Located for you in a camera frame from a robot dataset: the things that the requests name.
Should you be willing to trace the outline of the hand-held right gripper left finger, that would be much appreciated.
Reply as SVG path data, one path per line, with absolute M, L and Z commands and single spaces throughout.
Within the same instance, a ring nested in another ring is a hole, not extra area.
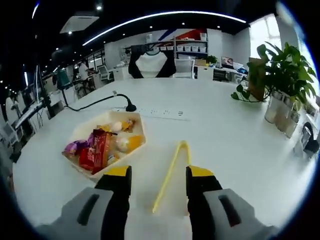
M 123 240 L 130 209 L 132 167 L 114 167 L 95 187 L 87 187 L 68 201 L 61 215 L 37 231 L 46 240 Z

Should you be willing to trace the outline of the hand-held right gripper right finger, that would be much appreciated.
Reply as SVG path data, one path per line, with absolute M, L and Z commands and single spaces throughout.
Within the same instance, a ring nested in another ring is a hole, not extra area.
M 278 228 L 256 218 L 255 209 L 206 168 L 188 165 L 187 210 L 194 240 L 274 240 Z

